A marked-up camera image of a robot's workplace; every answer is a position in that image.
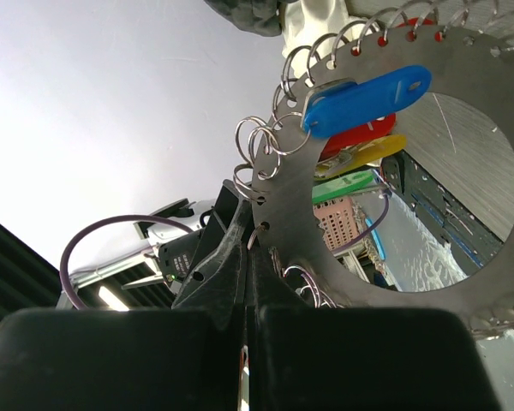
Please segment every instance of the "fluorescent light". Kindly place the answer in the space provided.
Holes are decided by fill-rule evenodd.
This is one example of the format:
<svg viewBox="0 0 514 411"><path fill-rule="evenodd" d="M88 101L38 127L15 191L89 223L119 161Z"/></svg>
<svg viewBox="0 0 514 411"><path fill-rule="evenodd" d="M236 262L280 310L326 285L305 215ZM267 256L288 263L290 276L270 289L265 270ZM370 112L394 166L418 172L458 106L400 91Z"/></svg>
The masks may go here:
<svg viewBox="0 0 514 411"><path fill-rule="evenodd" d="M106 302L110 308L117 311L129 311L128 306L126 306L123 302L120 301L118 297L111 293L109 289L105 286L101 286L98 292L98 296Z"/></svg>

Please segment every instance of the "white ceiling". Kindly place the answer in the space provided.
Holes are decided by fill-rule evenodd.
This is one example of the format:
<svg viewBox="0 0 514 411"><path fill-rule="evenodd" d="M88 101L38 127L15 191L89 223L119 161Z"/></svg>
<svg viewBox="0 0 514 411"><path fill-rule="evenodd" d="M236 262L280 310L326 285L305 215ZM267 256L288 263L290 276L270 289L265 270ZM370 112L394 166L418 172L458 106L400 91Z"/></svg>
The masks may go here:
<svg viewBox="0 0 514 411"><path fill-rule="evenodd" d="M0 1L0 223L57 266L96 220L215 198L236 123L270 114L282 45L202 0ZM137 245L104 229L71 268Z"/></svg>

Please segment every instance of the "circular metal plate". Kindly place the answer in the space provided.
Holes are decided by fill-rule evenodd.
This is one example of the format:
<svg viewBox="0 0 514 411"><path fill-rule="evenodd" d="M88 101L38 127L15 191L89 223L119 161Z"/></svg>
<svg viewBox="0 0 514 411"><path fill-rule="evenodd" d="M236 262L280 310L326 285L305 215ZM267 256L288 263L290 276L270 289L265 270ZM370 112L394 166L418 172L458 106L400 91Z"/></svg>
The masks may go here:
<svg viewBox="0 0 514 411"><path fill-rule="evenodd" d="M407 27L393 29L384 47L377 43L381 33L369 35L363 40L358 57L350 53L354 43L346 45L338 50L335 69L326 67L328 58L312 68L315 85L346 77L361 83L401 67L420 64L433 74L429 92L459 98L489 116L514 151L514 53L495 57L491 49L505 45L487 35L477 37L473 45L465 45L463 40L477 33L462 28L451 29L438 42L434 39L438 30L438 26L421 27L417 39L408 41ZM309 90L304 80L302 77L292 87L297 106L288 107L284 98L278 108L279 115L302 110ZM286 119L278 131L283 150L298 146L304 138L299 120ZM276 158L265 155L262 147L259 149L252 184L266 192L263 194L266 202L254 204L254 221L270 224L268 231L259 233L262 247L277 248L283 266L306 267L339 304L445 309L457 314L477 337L492 337L514 325L514 228L505 246L483 269L445 289L394 292L364 283L342 267L326 248L312 209L314 167L325 143L325 140L310 139L299 152L284 158L278 175L267 181L259 179L257 172L272 170Z"/></svg>

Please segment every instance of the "purple cable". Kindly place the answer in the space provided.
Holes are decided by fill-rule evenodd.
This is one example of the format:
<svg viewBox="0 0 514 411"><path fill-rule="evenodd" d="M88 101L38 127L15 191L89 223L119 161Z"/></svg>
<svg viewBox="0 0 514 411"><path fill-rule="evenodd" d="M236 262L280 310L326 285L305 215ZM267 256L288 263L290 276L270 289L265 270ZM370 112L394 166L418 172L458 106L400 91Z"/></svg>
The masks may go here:
<svg viewBox="0 0 514 411"><path fill-rule="evenodd" d="M72 302L73 306L77 309L81 310L87 308L84 301L76 294L75 289L72 286L69 278L69 260L70 255L74 251L75 247L78 243L86 237L88 234L92 233L96 229L100 229L105 225L111 225L115 223L127 223L127 222L145 222L145 223L158 223L158 224L166 224L171 227L176 227L178 229L182 229L187 233L192 233L193 230L187 227L184 224L178 223L177 221L170 220L169 218L162 218L156 216L144 216L144 215L128 215L128 216L116 216L105 218L104 220L98 221L97 223L93 223L88 225L85 229L83 229L80 233L75 235L72 240L69 241L69 244L65 247L63 251L63 255L61 256L61 262L59 263L59 278L61 279L61 285L63 286L63 291L67 294L70 302Z"/></svg>
<svg viewBox="0 0 514 411"><path fill-rule="evenodd" d="M377 226L385 219L386 214L388 213L389 202L388 202L388 194L383 193L383 195L385 196L385 210L383 210L383 213L379 216L379 218L377 218L375 223L371 224L367 229L363 230L362 233L359 234L356 238L353 238L345 245L333 250L332 251L333 254L341 253L343 251L348 250L352 246L354 246L357 242L361 241L366 235L368 235L374 229L376 229Z"/></svg>

